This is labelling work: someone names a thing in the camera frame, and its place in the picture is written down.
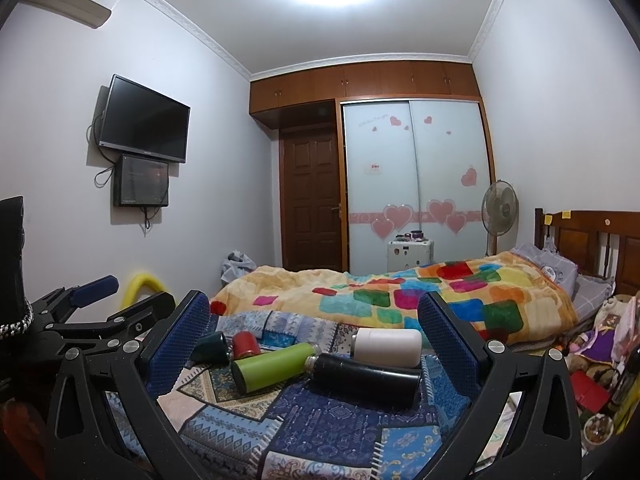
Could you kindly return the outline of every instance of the metal screw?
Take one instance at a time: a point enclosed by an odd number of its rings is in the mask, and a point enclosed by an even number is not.
[[[562,352],[557,348],[549,349],[549,357],[551,357],[554,361],[559,361],[562,359]]]
[[[495,339],[489,341],[489,344],[487,346],[489,347],[489,350],[491,350],[491,352],[493,352],[494,354],[501,354],[502,352],[504,352],[504,345],[500,341],[496,341]]]
[[[69,350],[66,351],[65,358],[71,361],[72,359],[75,359],[79,355],[80,355],[80,351],[74,346],[73,348],[70,348]]]
[[[138,348],[140,348],[140,343],[137,342],[135,339],[132,339],[131,341],[127,341],[126,343],[124,343],[124,345],[122,345],[122,349],[127,354],[133,354],[133,352],[135,352]]]

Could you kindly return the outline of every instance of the frosted glass door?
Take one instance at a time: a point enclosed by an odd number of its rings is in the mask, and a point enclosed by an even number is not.
[[[418,229],[418,179],[408,102],[343,107],[350,272],[386,272],[386,245]]]
[[[420,182],[422,230],[436,262],[484,256],[480,209],[489,187],[486,141],[478,104],[411,101]]]

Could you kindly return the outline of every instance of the wooden headboard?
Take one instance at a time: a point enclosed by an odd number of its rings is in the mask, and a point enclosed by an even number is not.
[[[570,218],[562,216],[563,213],[549,215],[541,208],[536,209],[536,247],[543,247],[553,228],[554,241],[562,256],[575,262],[583,274],[608,278],[612,267],[611,237],[617,235],[616,292],[635,294],[640,289],[640,212],[571,211],[564,215]],[[604,271],[600,272],[602,234],[606,235],[606,244]]]

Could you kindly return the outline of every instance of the television screen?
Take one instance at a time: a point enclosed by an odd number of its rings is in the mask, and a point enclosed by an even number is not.
[[[102,119],[100,146],[184,162],[190,108],[114,75]]]

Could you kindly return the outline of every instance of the crown molding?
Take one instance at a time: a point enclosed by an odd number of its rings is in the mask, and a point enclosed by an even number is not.
[[[480,30],[478,30],[478,34],[476,35],[476,38],[471,45],[471,49],[469,50],[468,58],[470,62],[474,62],[482,50],[482,46],[484,45],[489,32],[491,32],[491,28],[494,26],[495,19],[500,12],[503,2],[504,0],[491,0],[489,9],[484,16],[484,20],[482,20],[482,25],[480,25]]]
[[[200,40],[209,50],[220,56],[231,68],[235,69],[242,77],[249,80],[251,73],[231,54],[229,54],[216,40],[193,23],[183,13],[164,0],[145,0],[146,3],[155,7],[166,17],[180,25],[194,38]]]
[[[471,63],[467,56],[454,56],[453,54],[425,54],[422,52],[412,53],[389,53],[389,54],[359,54],[358,56],[342,56],[328,57],[327,59],[318,59],[315,61],[307,61],[294,65],[265,70],[251,74],[251,81],[265,79],[275,75],[282,75],[289,72],[297,72],[299,70],[308,70],[309,68],[320,68],[323,66],[342,65],[347,63],[363,63],[367,61],[452,61],[455,63]]]

